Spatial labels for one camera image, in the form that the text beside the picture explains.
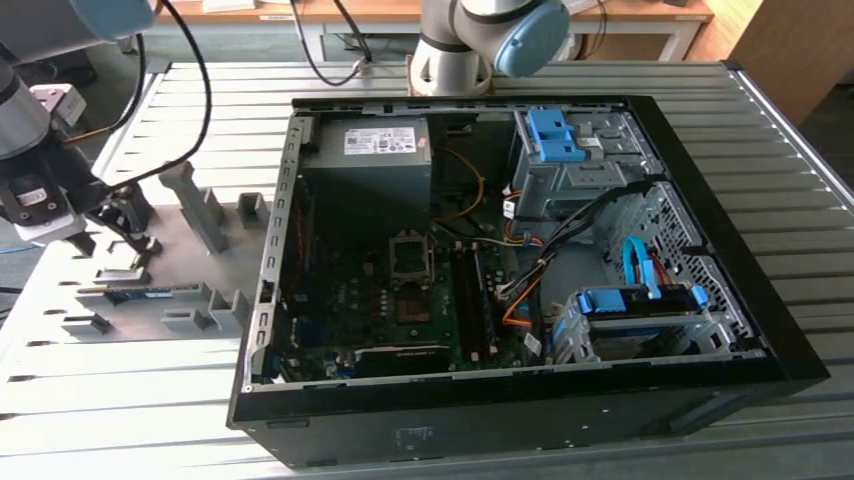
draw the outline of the yellow wire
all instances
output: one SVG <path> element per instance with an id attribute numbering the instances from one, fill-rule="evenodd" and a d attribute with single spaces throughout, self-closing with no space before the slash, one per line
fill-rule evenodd
<path id="1" fill-rule="evenodd" d="M 516 240 L 515 238 L 512 238 L 509 236 L 509 225 L 511 224 L 512 224 L 512 220 L 507 220 L 507 224 L 504 225 L 504 241 L 507 243 L 513 243 L 516 245 L 521 245 L 524 243 L 524 240 Z M 543 246 L 543 241 L 537 237 L 532 237 L 531 238 L 531 243 L 536 247 L 541 247 Z"/>
<path id="2" fill-rule="evenodd" d="M 477 178 L 477 198 L 475 198 L 475 201 L 471 203 L 468 208 L 461 212 L 449 213 L 447 215 L 441 215 L 440 217 L 432 218 L 435 222 L 447 222 L 448 220 L 453 220 L 455 218 L 468 215 L 468 212 L 471 212 L 475 208 L 477 208 L 477 205 L 480 205 L 480 202 L 483 201 L 485 186 L 484 186 L 484 179 L 483 179 L 483 176 L 480 175 L 480 172 L 477 171 L 473 164 L 468 161 L 465 157 L 463 157 L 459 153 L 456 153 L 449 148 L 437 148 L 436 150 L 441 150 L 443 152 L 447 152 L 451 155 L 453 155 L 457 158 L 457 160 L 463 162 L 463 164 L 465 164 L 465 166 L 468 167 L 468 170 L 471 170 L 471 173 L 473 173 L 475 177 Z"/>

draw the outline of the slotted aluminum table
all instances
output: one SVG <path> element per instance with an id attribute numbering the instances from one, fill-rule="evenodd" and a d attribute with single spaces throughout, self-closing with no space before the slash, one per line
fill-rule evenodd
<path id="1" fill-rule="evenodd" d="M 323 70 L 343 76 L 349 65 Z M 405 94 L 403 64 L 371 67 L 339 89 L 303 64 L 212 64 L 210 76 L 216 108 L 194 179 L 222 202 L 241 191 L 272 191 L 292 98 Z M 194 140 L 198 78 L 185 64 L 148 76 L 140 112 L 96 165 L 108 179 L 173 158 Z M 497 92 L 655 96 L 832 378 L 683 439 L 311 473 L 611 480 L 854 475 L 854 197 L 750 79 L 719 64 L 585 62 L 549 66 L 536 78 L 501 78 Z M 153 183 L 146 188 L 154 204 L 169 202 Z M 148 477 L 173 469 L 206 479 L 293 475 L 224 425 L 237 339 L 81 344 L 56 336 L 41 312 L 56 265 L 69 255 L 64 245 L 49 247 L 0 332 L 2 477 Z M 9 376 L 16 381 L 5 383 Z"/>

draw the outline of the power supply label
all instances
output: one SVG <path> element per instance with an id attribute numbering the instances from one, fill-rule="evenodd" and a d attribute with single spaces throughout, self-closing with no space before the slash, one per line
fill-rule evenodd
<path id="1" fill-rule="evenodd" d="M 415 128 L 353 128 L 344 134 L 344 155 L 415 153 Z"/>

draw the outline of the robotic arm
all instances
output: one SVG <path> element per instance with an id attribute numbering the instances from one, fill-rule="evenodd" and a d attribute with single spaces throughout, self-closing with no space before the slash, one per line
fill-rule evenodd
<path id="1" fill-rule="evenodd" d="M 85 249 L 84 215 L 109 221 L 122 235 L 144 229 L 118 220 L 109 187 L 80 151 L 62 146 L 64 136 L 12 66 L 114 42 L 153 20 L 148 0 L 4 0 L 0 5 L 0 215 L 22 240 L 68 239 Z M 141 194 L 129 188 L 122 195 L 116 205 L 137 203 Z"/>
<path id="2" fill-rule="evenodd" d="M 423 0 L 413 90 L 480 95 L 491 84 L 489 63 L 509 77 L 532 75 L 557 52 L 568 27 L 560 0 Z"/>
<path id="3" fill-rule="evenodd" d="M 484 93 L 489 62 L 508 76 L 531 75 L 565 38 L 559 0 L 424 0 L 421 8 L 409 75 L 421 95 Z M 153 21 L 149 0 L 0 0 L 0 216 L 26 241 L 68 240 L 90 254 L 88 219 L 144 248 L 150 206 L 138 186 L 110 188 L 94 177 L 12 66 L 114 42 Z"/>

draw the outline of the blue plastic clip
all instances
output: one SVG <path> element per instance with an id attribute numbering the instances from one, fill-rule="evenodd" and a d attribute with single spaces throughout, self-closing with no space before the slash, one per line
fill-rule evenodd
<path id="1" fill-rule="evenodd" d="M 556 109 L 528 112 L 529 130 L 539 147 L 539 159 L 545 163 L 583 162 L 587 153 L 577 148 L 572 138 L 575 127 L 565 123 L 563 112 Z"/>
<path id="2" fill-rule="evenodd" d="M 693 295 L 693 300 L 696 300 L 699 308 L 706 309 L 708 307 L 708 294 L 706 293 L 706 289 L 699 285 L 693 285 L 691 287 L 691 295 Z"/>
<path id="3" fill-rule="evenodd" d="M 589 303 L 589 298 L 587 298 L 585 294 L 577 295 L 577 306 L 581 308 L 581 313 L 587 315 L 592 312 L 592 304 Z"/>
<path id="4" fill-rule="evenodd" d="M 563 330 L 565 330 L 565 319 L 560 320 L 560 323 L 555 327 L 555 331 L 551 334 L 552 342 L 557 342 L 557 339 L 560 338 L 560 334 L 563 333 Z"/>
<path id="5" fill-rule="evenodd" d="M 589 290 L 587 292 L 592 301 L 592 310 L 596 313 L 616 313 L 625 311 L 623 294 L 615 288 Z"/>

